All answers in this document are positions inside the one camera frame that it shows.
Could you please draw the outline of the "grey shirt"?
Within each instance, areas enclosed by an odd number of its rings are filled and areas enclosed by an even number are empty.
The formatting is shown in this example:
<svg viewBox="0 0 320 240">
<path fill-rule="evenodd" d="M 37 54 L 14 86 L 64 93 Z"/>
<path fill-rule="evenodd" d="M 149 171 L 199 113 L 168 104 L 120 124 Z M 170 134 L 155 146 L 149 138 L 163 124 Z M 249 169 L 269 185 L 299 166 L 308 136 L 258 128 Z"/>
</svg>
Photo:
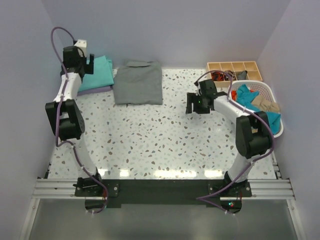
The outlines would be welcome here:
<svg viewBox="0 0 320 240">
<path fill-rule="evenodd" d="M 162 105 L 162 67 L 157 61 L 126 59 L 114 77 L 117 105 Z"/>
</svg>

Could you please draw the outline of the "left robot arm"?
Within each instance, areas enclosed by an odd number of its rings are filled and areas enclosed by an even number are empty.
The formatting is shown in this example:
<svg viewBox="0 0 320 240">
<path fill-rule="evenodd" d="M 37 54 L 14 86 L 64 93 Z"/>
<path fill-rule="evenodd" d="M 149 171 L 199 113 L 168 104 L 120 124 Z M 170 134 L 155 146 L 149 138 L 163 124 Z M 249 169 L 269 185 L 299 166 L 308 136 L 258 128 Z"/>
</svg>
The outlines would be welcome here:
<svg viewBox="0 0 320 240">
<path fill-rule="evenodd" d="M 76 103 L 76 96 L 86 74 L 94 73 L 94 55 L 87 57 L 77 46 L 63 49 L 61 62 L 61 85 L 52 102 L 45 104 L 45 111 L 55 136 L 56 147 L 69 145 L 77 166 L 78 178 L 75 184 L 77 197 L 102 196 L 106 190 L 98 168 L 93 163 L 84 140 L 85 121 Z"/>
</svg>

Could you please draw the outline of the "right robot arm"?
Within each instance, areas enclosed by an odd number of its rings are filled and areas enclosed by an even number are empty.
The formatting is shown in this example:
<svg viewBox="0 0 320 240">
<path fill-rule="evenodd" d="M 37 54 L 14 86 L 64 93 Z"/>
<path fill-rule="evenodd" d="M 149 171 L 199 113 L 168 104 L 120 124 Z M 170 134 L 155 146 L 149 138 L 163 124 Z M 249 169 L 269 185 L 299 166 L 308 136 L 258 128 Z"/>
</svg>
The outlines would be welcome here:
<svg viewBox="0 0 320 240">
<path fill-rule="evenodd" d="M 198 200 L 214 197 L 221 193 L 233 197 L 247 182 L 254 164 L 270 155 L 274 149 L 274 134 L 269 127 L 267 113 L 253 112 L 232 100 L 228 93 L 218 92 L 215 83 L 197 80 L 195 93 L 187 93 L 186 114 L 209 114 L 216 111 L 235 124 L 235 146 L 237 155 L 231 168 L 224 175 L 223 187 Z"/>
</svg>

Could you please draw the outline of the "teal t shirt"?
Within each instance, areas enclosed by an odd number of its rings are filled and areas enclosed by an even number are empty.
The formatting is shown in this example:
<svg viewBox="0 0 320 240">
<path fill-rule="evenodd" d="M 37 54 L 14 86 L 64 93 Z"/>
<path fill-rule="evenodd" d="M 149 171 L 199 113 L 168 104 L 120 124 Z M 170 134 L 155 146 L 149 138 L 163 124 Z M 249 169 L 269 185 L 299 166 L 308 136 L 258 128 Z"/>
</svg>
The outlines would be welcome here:
<svg viewBox="0 0 320 240">
<path fill-rule="evenodd" d="M 78 92 L 109 87 L 114 84 L 113 62 L 105 55 L 94 59 L 93 74 L 86 74 Z"/>
</svg>

